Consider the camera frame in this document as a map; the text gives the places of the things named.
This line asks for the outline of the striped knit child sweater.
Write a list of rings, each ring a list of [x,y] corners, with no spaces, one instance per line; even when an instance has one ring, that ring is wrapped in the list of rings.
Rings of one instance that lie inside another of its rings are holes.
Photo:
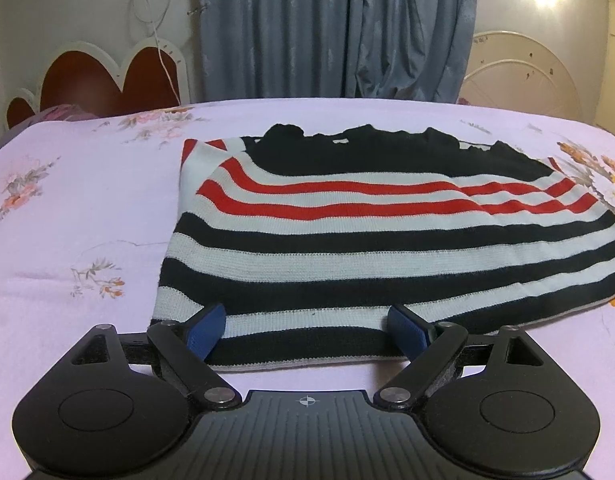
[[[615,213],[546,160],[427,129],[187,140],[155,322],[220,304],[220,370],[394,359],[392,306],[472,333],[615,298]]]

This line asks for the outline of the blue centre curtain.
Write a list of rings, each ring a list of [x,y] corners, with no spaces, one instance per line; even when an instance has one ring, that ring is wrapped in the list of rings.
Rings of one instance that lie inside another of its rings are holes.
[[[364,98],[453,103],[477,0],[200,0],[209,101]]]

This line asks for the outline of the purple folded bedding pile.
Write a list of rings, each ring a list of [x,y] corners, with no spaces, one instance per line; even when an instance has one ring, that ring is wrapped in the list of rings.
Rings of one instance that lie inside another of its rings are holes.
[[[82,122],[96,119],[97,115],[83,110],[79,105],[60,104],[41,110],[38,114],[26,119],[21,125],[29,127],[39,122]]]

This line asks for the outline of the red heart-shaped headboard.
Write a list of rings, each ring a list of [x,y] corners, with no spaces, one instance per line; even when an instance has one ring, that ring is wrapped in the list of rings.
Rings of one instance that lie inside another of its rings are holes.
[[[58,105],[112,117],[189,103],[187,64],[172,42],[144,39],[118,63],[102,48],[75,41],[57,51],[33,91],[19,88],[12,94],[5,126]]]

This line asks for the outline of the cream round headboard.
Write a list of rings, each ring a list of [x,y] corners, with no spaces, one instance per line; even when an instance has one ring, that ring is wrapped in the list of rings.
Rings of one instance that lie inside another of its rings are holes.
[[[457,102],[562,119],[583,118],[579,92],[557,55],[519,32],[473,36]]]

